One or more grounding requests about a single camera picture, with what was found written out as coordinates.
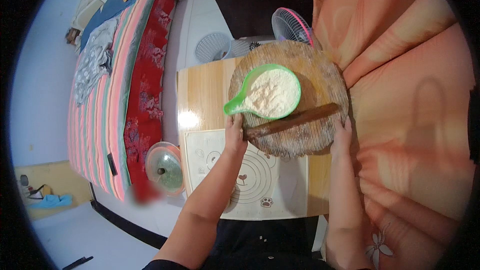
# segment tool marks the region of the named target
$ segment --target striped blanket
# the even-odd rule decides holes
[[[68,155],[72,169],[122,201],[131,185],[123,136],[132,73],[154,1],[136,0],[121,13],[112,45],[111,76],[102,76],[80,107],[75,103],[73,86],[70,95]],[[111,171],[109,154],[116,175]]]

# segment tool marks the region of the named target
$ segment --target orange curtain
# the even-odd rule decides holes
[[[375,269],[431,269],[470,197],[470,51],[446,0],[313,0],[313,33],[343,71],[365,252]]]

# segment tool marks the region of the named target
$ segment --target bear design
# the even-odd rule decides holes
[[[264,208],[269,208],[273,205],[273,200],[272,198],[269,198],[269,197],[263,197],[261,200],[260,200],[260,206],[261,207],[264,207]]]

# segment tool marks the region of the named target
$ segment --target blue pillow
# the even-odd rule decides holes
[[[80,52],[83,51],[85,45],[87,45],[88,38],[94,29],[108,19],[120,15],[124,9],[134,4],[135,1],[136,0],[127,0],[126,2],[123,2],[123,0],[107,0],[103,4],[102,10],[98,9],[90,21],[88,21],[87,26],[85,26],[83,34],[81,35]]]

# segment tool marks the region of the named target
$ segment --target flour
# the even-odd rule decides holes
[[[291,111],[299,96],[296,77],[287,71],[273,69],[255,79],[242,107],[264,117],[276,118]]]

